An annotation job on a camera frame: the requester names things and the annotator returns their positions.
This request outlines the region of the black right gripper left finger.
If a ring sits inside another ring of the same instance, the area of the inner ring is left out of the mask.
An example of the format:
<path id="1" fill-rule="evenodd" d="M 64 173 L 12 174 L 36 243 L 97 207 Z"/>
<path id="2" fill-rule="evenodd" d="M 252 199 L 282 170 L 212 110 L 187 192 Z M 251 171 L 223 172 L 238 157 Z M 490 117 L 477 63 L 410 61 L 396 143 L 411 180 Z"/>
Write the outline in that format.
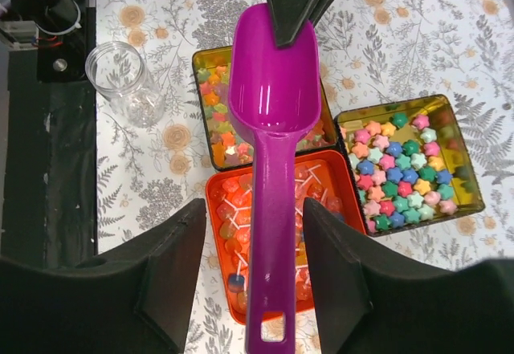
<path id="1" fill-rule="evenodd" d="M 206 203 L 73 268 L 1 261 L 4 353 L 182 353 L 206 235 Z"/>

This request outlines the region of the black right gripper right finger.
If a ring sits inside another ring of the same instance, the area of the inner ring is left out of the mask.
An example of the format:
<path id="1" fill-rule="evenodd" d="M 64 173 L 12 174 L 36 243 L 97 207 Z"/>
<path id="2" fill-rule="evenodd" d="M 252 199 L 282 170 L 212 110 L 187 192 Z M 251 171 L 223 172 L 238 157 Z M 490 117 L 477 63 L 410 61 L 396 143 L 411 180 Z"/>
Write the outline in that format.
<path id="1" fill-rule="evenodd" d="M 304 233 L 322 352 L 512 352 L 512 260 L 433 267 L 312 199 L 304 202 Z"/>

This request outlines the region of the purple plastic scoop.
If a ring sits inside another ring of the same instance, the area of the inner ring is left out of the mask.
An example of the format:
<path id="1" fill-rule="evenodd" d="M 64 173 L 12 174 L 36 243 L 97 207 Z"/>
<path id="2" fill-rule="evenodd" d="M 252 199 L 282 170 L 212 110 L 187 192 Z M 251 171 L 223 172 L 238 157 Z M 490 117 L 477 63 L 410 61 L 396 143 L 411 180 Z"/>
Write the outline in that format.
<path id="1" fill-rule="evenodd" d="M 228 100 L 231 123 L 254 148 L 246 350 L 293 353 L 294 160 L 321 109 L 312 24 L 304 24 L 290 47 L 278 48 L 268 5 L 246 9 L 235 29 Z"/>

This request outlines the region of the tin of translucent star candies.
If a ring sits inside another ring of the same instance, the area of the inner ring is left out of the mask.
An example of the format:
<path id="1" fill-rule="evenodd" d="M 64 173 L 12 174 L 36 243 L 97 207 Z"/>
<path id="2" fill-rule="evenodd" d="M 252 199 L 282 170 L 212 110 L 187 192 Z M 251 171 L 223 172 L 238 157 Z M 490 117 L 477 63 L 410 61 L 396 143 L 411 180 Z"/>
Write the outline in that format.
<path id="1" fill-rule="evenodd" d="M 194 80 L 211 162 L 218 171 L 248 166 L 254 149 L 240 137 L 230 122 L 228 87 L 232 47 L 198 51 L 192 58 Z M 325 95 L 321 96 L 320 119 L 296 146 L 298 155 L 333 148 L 338 134 Z"/>

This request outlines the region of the tin of opaque star candies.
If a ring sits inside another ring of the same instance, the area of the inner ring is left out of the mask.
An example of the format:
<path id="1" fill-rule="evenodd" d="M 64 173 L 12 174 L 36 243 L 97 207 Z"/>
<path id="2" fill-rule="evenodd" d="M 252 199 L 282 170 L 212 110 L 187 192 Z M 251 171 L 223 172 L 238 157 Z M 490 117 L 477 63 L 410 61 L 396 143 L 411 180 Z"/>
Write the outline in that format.
<path id="1" fill-rule="evenodd" d="M 334 124 L 369 236 L 484 209 L 463 135 L 444 95 L 341 112 Z"/>

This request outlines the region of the floral table mat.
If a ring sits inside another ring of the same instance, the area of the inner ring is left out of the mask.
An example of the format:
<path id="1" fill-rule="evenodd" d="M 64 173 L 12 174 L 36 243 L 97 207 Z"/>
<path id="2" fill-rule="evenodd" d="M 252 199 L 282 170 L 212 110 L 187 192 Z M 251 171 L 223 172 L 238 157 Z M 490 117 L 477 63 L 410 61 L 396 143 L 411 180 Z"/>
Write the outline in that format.
<path id="1" fill-rule="evenodd" d="M 99 104 L 100 251 L 204 195 L 214 169 L 192 56 L 229 45 L 238 13 L 262 1 L 96 0 L 98 42 L 132 44 L 166 95 L 165 115 L 146 130 Z M 447 269 L 512 257 L 513 23 L 505 0 L 336 0 L 316 33 L 333 114 L 442 93 L 479 180 L 483 212 L 381 243 Z"/>

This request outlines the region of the orange tray of lollipops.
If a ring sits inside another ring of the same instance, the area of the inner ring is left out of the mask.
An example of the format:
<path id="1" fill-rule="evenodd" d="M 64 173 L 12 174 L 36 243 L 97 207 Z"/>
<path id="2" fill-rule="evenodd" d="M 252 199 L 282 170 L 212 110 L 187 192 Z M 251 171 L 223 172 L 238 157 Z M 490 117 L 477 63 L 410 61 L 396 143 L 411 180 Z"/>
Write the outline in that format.
<path id="1" fill-rule="evenodd" d="M 303 201 L 312 197 L 347 225 L 364 233 L 360 202 L 343 156 L 324 150 L 296 158 L 296 310 L 314 308 L 303 239 Z M 249 282 L 252 173 L 250 167 L 215 174 L 206 201 L 231 316 L 246 323 Z"/>

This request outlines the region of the clear glass jar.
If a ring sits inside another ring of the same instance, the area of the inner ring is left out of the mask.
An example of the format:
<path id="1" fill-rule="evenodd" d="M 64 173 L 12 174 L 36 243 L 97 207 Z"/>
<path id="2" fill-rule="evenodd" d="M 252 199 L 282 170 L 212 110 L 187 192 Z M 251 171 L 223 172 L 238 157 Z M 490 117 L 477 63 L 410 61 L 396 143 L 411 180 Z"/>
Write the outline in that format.
<path id="1" fill-rule="evenodd" d="M 165 98 L 130 44 L 112 41 L 96 46 L 86 58 L 85 72 L 111 109 L 129 124 L 147 128 L 163 117 Z"/>

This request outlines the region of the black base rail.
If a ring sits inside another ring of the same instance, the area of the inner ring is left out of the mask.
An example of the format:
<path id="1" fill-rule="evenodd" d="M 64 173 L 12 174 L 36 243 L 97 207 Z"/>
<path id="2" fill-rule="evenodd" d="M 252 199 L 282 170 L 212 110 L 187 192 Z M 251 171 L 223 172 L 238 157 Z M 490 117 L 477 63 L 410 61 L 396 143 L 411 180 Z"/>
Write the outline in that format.
<path id="1" fill-rule="evenodd" d="M 41 83 L 37 52 L 1 48 L 1 255 L 73 267 L 97 252 L 96 93 Z"/>

